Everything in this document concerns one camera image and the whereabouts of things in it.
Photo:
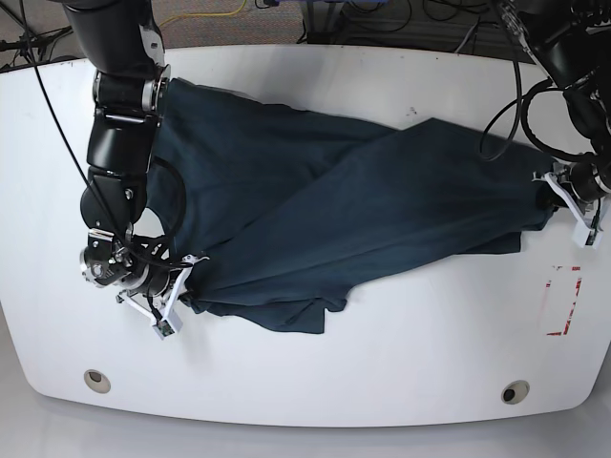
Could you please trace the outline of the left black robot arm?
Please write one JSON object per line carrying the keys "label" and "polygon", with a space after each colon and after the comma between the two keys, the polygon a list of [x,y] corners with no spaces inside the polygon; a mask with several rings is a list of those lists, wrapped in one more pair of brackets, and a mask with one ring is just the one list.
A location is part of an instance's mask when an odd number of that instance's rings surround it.
{"label": "left black robot arm", "polygon": [[[528,91],[518,89],[513,130],[556,160],[543,176],[544,206],[565,207],[583,220],[586,235],[601,231],[602,204],[610,196],[610,4],[607,1],[493,1],[492,13],[510,44],[518,43],[545,74]],[[530,126],[530,106],[544,93],[562,95],[570,121],[591,148],[568,153],[540,140]]]}

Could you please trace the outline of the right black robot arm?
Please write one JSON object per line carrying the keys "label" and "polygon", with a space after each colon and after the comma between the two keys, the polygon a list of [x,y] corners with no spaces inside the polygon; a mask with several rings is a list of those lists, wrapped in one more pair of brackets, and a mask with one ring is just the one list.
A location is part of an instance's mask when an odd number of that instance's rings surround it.
{"label": "right black robot arm", "polygon": [[[82,274],[97,287],[118,286],[117,301],[166,337],[180,330],[174,306],[186,295],[185,282],[200,257],[169,255],[185,216],[186,190],[178,170],[152,155],[170,81],[161,32],[149,1],[65,1],[62,8],[95,67],[95,116],[80,200],[88,227]],[[179,212],[165,234],[143,237],[134,226],[146,206],[152,166],[175,180]]]}

